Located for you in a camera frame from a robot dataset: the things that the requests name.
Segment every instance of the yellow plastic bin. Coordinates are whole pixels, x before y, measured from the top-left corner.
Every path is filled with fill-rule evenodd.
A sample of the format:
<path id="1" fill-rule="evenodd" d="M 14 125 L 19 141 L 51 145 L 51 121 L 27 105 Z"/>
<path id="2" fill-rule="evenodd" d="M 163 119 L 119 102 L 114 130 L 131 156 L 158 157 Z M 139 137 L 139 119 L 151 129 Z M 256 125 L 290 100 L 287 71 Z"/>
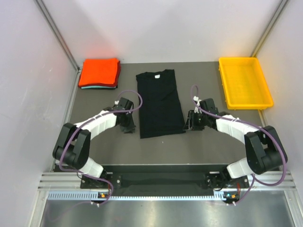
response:
<path id="1" fill-rule="evenodd" d="M 220 58 L 227 108 L 262 110 L 274 105 L 257 58 Z"/>

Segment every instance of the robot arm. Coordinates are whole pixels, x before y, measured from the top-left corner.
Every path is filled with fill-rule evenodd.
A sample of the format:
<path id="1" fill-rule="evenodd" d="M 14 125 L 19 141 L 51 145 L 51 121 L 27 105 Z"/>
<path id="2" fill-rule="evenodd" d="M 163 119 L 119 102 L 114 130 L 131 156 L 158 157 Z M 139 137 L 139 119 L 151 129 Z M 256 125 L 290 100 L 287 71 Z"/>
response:
<path id="1" fill-rule="evenodd" d="M 196 110 L 188 112 L 187 123 L 184 129 L 187 130 L 203 130 L 205 126 L 213 128 L 217 131 L 226 133 L 245 144 L 246 158 L 231 163 L 222 171 L 223 177 L 227 180 L 239 178 L 252 173 L 262 174 L 282 165 L 281 156 L 274 146 L 271 139 L 262 131 L 240 122 L 227 112 L 218 112 L 214 105 L 213 99 L 198 100 L 197 102 L 202 109 L 222 116 L 224 118 L 233 119 L 228 121 L 225 119 L 217 119 Z M 287 161 L 287 155 L 284 151 L 279 136 L 272 126 L 266 126 L 269 132 L 281 147 L 284 157 Z"/>
<path id="2" fill-rule="evenodd" d="M 135 125 L 132 114 L 115 113 L 117 110 L 130 110 L 132 106 L 133 102 L 128 99 L 121 98 L 113 107 L 108 107 L 102 110 L 96 116 L 92 117 L 95 120 L 81 128 L 79 133 L 74 138 L 74 144 L 71 144 L 68 147 L 63 162 L 75 169 L 82 171 L 85 174 L 94 177 L 100 177 L 102 173 L 106 175 L 103 167 L 89 157 L 90 141 L 100 133 L 104 132 L 106 129 L 115 127 L 117 125 L 120 125 L 122 132 L 133 133 L 135 130 Z M 84 122 L 77 124 L 66 123 L 62 127 L 53 150 L 53 157 L 55 159 L 60 160 L 63 150 L 68 140 L 71 138 L 71 135 Z"/>

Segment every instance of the white wall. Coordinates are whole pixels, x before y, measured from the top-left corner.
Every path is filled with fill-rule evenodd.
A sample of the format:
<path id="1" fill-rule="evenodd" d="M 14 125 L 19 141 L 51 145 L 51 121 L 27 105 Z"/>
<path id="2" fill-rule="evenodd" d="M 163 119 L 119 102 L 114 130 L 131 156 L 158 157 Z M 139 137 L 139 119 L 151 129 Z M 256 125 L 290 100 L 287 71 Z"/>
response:
<path id="1" fill-rule="evenodd" d="M 78 64 L 249 56 L 280 0 L 45 0 Z"/>
<path id="2" fill-rule="evenodd" d="M 303 200 L 303 1 L 291 0 L 258 55 L 274 106 L 265 111 Z"/>
<path id="3" fill-rule="evenodd" d="M 24 227 L 75 71 L 33 0 L 0 3 L 0 226 Z"/>

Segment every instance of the metal frame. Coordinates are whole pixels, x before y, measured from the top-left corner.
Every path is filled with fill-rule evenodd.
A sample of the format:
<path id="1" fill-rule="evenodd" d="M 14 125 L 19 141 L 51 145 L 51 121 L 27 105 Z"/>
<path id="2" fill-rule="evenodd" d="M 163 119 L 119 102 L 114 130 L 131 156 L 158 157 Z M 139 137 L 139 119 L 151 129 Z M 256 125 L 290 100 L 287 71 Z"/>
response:
<path id="1" fill-rule="evenodd" d="M 272 31 L 274 25 L 276 24 L 278 18 L 280 17 L 281 13 L 283 12 L 285 6 L 287 5 L 289 0 L 281 0 L 279 3 L 275 13 L 273 14 L 271 20 L 269 21 L 266 29 L 264 30 L 261 38 L 259 39 L 256 47 L 254 48 L 251 56 L 256 57 L 259 53 L 260 49 L 262 48 L 264 42 L 266 41 L 268 35 Z M 77 90 L 77 81 L 80 76 L 80 67 L 76 63 L 72 53 L 70 52 L 63 36 L 61 35 L 58 27 L 56 26 L 54 20 L 52 19 L 45 3 L 43 0 L 34 0 L 36 5 L 38 6 L 39 10 L 42 12 L 44 18 L 46 19 L 48 25 L 50 26 L 51 30 L 53 31 L 57 41 L 59 42 L 60 46 L 62 47 L 63 51 L 67 55 L 71 65 L 77 71 L 77 75 L 75 77 L 73 90 L 70 96 L 70 102 L 66 110 L 66 115 L 64 122 L 67 122 L 71 115 L 72 106 L 74 103 L 76 90 Z M 263 115 L 262 111 L 259 111 L 260 118 L 263 125 L 266 125 L 266 119 Z M 258 176 L 260 180 L 266 183 L 273 183 L 276 182 L 281 176 L 281 172 L 267 172 L 263 175 Z M 75 173 L 43 173 L 41 177 L 41 181 L 39 183 L 39 187 L 37 189 L 36 194 L 36 202 L 35 207 L 31 216 L 31 219 L 28 223 L 28 226 L 37 227 L 40 226 L 42 221 L 43 212 L 45 209 L 46 201 L 49 195 L 49 192 L 58 192 L 58 191 L 72 191 L 72 192 L 102 192 L 102 189 L 98 190 L 90 190 L 90 189 L 80 189 L 81 179 L 77 177 Z M 298 192 L 296 190 L 293 178 L 290 172 L 287 172 L 285 181 L 276 187 L 266 187 L 255 183 L 254 187 L 252 188 L 253 191 L 284 191 L 285 197 L 293 217 L 294 223 L 296 226 L 303 226 L 303 206 L 301 200 L 298 196 Z"/>

